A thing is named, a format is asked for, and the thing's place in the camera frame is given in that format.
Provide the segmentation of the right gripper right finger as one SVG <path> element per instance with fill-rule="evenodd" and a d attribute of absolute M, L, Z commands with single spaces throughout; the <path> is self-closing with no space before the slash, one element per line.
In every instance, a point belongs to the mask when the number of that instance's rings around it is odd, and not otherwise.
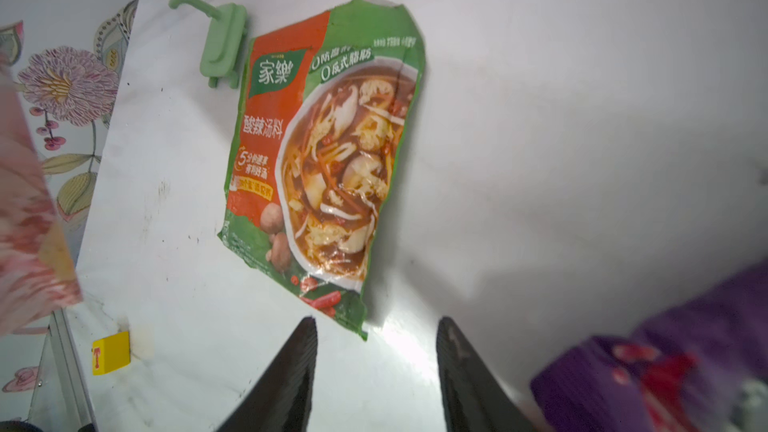
<path fill-rule="evenodd" d="M 458 431 L 532 431 L 533 423 L 510 400 L 450 317 L 436 336 L 438 375 L 446 428 Z"/>

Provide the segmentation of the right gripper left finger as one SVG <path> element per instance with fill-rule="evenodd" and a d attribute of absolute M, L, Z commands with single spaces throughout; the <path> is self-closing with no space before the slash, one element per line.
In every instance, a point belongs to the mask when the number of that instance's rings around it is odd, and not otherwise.
<path fill-rule="evenodd" d="M 232 431 L 305 431 L 312 408 L 318 336 L 303 318 L 254 387 L 220 425 Z"/>

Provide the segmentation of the purple snack packet back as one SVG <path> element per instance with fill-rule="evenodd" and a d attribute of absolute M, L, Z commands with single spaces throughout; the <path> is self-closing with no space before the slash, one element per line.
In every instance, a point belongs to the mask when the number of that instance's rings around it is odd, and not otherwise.
<path fill-rule="evenodd" d="M 557 431 L 766 430 L 766 261 L 628 337 L 568 349 L 531 390 Z"/>

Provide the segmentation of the green red soup mix packet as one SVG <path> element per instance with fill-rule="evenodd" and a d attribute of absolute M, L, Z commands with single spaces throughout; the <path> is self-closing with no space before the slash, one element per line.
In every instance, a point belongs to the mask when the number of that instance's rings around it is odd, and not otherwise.
<path fill-rule="evenodd" d="M 424 67 L 408 9 L 369 0 L 249 43 L 220 240 L 357 335 Z"/>

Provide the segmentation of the floral paper gift bag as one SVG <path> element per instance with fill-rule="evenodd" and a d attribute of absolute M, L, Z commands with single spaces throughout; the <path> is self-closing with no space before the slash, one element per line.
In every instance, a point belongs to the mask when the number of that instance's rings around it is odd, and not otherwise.
<path fill-rule="evenodd" d="M 1 334 L 82 301 L 6 57 L 1 58 Z"/>

